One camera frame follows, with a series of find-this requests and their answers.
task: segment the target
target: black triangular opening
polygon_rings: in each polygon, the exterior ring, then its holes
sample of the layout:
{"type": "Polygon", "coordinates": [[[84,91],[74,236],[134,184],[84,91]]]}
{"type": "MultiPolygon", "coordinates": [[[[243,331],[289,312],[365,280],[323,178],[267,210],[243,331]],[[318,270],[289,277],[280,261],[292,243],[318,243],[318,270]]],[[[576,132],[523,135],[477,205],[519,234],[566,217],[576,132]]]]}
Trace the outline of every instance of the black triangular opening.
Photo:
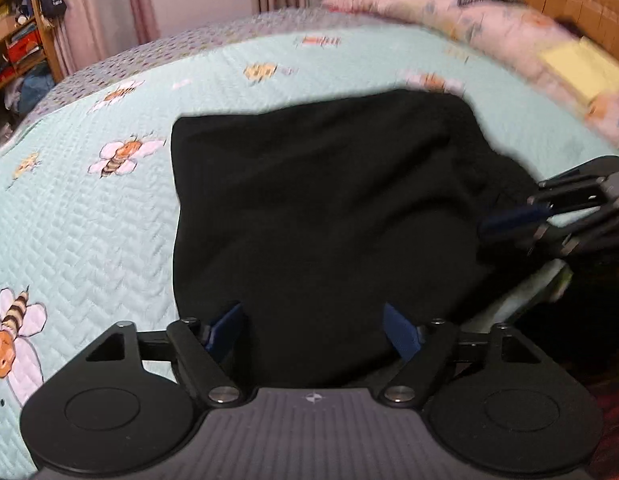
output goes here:
{"type": "Polygon", "coordinates": [[[512,336],[503,338],[503,361],[506,363],[539,364],[541,361],[518,339],[512,336]]]}
{"type": "Polygon", "coordinates": [[[86,361],[122,361],[123,359],[125,359],[125,341],[123,334],[116,333],[103,341],[103,344],[94,350],[86,361]]]}

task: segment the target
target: light blue quilted bedspread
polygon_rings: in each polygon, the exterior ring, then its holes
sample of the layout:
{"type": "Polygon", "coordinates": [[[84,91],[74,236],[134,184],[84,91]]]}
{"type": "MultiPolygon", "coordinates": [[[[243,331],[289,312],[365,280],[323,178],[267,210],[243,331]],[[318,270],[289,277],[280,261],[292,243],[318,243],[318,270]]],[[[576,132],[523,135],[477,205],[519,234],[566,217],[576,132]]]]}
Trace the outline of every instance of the light blue quilted bedspread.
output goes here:
{"type": "Polygon", "coordinates": [[[178,116],[262,112],[384,91],[404,85],[408,74],[436,72],[464,84],[493,146],[539,178],[614,153],[512,73],[417,27],[310,34],[339,38],[338,44],[303,44],[305,35],[232,44],[140,73],[136,85],[127,80],[44,117],[0,158],[0,291],[18,295],[29,287],[29,304],[43,304],[47,315],[43,329],[26,338],[40,366],[26,366],[27,356],[19,362],[17,351],[13,377],[0,379],[0,476],[34,469],[18,433],[18,399],[36,387],[36,370],[49,378],[117,320],[161,330],[177,317],[170,135],[178,116]],[[276,66],[272,76],[244,74],[268,63],[276,66]],[[165,144],[131,153],[138,144],[123,144],[132,138],[165,144]],[[96,173],[88,173],[91,166],[96,173]],[[116,171],[101,176],[110,170],[116,171]],[[26,369],[34,370],[29,378],[26,369]]]}

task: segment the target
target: black cloth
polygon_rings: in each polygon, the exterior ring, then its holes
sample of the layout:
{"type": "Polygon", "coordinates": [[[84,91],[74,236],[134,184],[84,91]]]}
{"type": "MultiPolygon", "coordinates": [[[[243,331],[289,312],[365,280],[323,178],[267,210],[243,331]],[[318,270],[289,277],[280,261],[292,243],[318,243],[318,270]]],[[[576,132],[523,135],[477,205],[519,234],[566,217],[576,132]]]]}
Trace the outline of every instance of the black cloth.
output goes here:
{"type": "Polygon", "coordinates": [[[171,139],[176,304],[207,322],[243,303],[240,383],[344,384],[392,355],[385,302],[460,321],[528,272],[477,261],[478,219],[537,188],[458,97],[179,118],[171,139]]]}

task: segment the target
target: bed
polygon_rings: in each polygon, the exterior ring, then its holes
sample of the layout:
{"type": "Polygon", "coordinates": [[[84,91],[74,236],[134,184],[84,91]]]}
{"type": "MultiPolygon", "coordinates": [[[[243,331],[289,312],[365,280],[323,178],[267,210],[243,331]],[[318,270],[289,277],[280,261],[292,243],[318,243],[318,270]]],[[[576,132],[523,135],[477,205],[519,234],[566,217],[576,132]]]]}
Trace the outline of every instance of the bed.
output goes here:
{"type": "MultiPolygon", "coordinates": [[[[529,0],[543,8],[548,1],[529,0]]],[[[590,11],[583,11],[595,2],[598,39],[619,52],[619,0],[579,1],[577,22],[589,27],[590,11]],[[603,17],[611,22],[601,25],[603,17]]],[[[373,93],[434,72],[460,82],[493,146],[538,178],[619,154],[619,139],[594,133],[569,107],[477,50],[396,18],[327,9],[184,32],[104,60],[50,92],[0,153],[0,318],[21,293],[36,318],[17,338],[24,343],[20,365],[0,378],[0,477],[34,470],[18,416],[41,380],[117,320],[162,330],[177,317],[176,117],[373,93]],[[266,76],[247,70],[263,64],[274,67],[266,76]],[[129,142],[140,144],[138,156],[108,166],[129,142]]]]}

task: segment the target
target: metal screw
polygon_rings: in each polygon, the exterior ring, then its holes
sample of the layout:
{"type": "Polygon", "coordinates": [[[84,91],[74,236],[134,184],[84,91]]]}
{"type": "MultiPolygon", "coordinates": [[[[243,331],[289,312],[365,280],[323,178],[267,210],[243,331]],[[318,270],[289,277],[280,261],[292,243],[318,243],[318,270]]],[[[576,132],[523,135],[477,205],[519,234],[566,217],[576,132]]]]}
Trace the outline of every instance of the metal screw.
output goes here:
{"type": "Polygon", "coordinates": [[[216,386],[216,388],[210,390],[208,397],[214,402],[225,404],[238,400],[240,392],[234,386],[216,386]]]}
{"type": "Polygon", "coordinates": [[[409,386],[390,386],[385,390],[385,398],[391,402],[408,402],[414,397],[416,393],[409,386]]]}

